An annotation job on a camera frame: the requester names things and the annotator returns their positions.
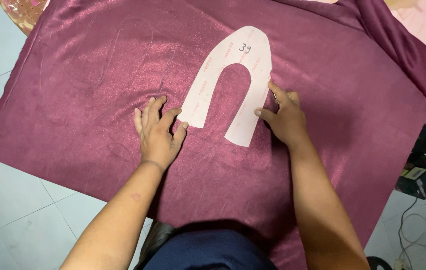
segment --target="white tile floor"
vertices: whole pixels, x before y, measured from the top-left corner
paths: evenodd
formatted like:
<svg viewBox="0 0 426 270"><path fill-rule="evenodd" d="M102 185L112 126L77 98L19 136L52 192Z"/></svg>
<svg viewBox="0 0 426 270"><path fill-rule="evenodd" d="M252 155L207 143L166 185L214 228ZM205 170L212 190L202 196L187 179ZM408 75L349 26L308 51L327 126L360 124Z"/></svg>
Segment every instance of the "white tile floor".
<svg viewBox="0 0 426 270"><path fill-rule="evenodd" d="M0 8L0 97L26 37ZM397 236L401 213L413 198L394 191L378 220L365 253L391 265L400 255ZM55 270L75 241L105 205L92 197L28 175L0 163L0 270ZM405 236L426 245L426 201L419 201L405 221ZM140 244L152 220L144 223ZM408 250L415 270L426 270L426 248ZM138 261L135 253L132 265Z"/></svg>

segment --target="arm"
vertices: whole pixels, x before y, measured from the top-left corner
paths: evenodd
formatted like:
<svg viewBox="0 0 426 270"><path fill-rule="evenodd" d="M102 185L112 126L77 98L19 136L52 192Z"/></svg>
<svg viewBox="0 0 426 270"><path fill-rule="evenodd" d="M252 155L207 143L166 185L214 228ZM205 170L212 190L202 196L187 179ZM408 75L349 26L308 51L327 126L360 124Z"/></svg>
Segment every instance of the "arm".
<svg viewBox="0 0 426 270"><path fill-rule="evenodd" d="M134 110L134 125L141 139L141 163L84 230L61 270L129 267L151 200L162 175L178 155L188 127L183 122L174 136L169 133L181 109L169 110L160 120L159 110L165 102L165 96L158 100L152 97L144 113Z"/></svg>
<svg viewBox="0 0 426 270"><path fill-rule="evenodd" d="M296 92L285 93L273 83L277 114L255 111L288 147L291 157L295 216L309 269L370 269L360 241L322 161L306 131L305 115Z"/></svg>

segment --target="electrical outlet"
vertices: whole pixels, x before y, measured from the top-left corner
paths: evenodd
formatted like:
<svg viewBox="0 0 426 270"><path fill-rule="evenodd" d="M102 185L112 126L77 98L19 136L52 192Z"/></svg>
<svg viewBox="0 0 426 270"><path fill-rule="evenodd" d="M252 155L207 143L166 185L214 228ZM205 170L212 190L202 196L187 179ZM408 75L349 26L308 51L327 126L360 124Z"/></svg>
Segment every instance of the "electrical outlet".
<svg viewBox="0 0 426 270"><path fill-rule="evenodd" d="M407 264L404 260L395 260L395 270L408 270Z"/></svg>

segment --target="forearm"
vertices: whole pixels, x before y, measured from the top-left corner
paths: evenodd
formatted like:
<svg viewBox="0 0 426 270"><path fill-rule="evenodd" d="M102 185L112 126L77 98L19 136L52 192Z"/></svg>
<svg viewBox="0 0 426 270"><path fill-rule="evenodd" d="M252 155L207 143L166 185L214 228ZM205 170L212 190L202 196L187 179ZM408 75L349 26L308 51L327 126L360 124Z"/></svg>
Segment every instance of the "forearm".
<svg viewBox="0 0 426 270"><path fill-rule="evenodd" d="M127 269L162 170L142 163L84 230L61 269Z"/></svg>
<svg viewBox="0 0 426 270"><path fill-rule="evenodd" d="M306 135L290 148L293 200L300 236L311 269L365 267L360 242Z"/></svg>

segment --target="burgundy fabric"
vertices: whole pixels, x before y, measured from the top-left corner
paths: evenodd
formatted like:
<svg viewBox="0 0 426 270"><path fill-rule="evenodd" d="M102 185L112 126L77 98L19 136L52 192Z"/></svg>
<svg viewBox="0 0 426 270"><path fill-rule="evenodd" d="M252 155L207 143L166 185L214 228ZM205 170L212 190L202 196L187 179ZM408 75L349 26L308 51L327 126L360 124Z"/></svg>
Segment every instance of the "burgundy fabric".
<svg viewBox="0 0 426 270"><path fill-rule="evenodd" d="M0 162L108 201L140 160L134 108L161 95L163 111L180 107L209 52L244 26L268 36L272 79L298 91L365 245L426 119L426 46L382 1L53 0L0 100ZM150 217L238 221L279 268L304 269L286 148L262 120L250 147L223 137L249 80L241 65L223 71ZM265 107L277 109L272 95Z"/></svg>

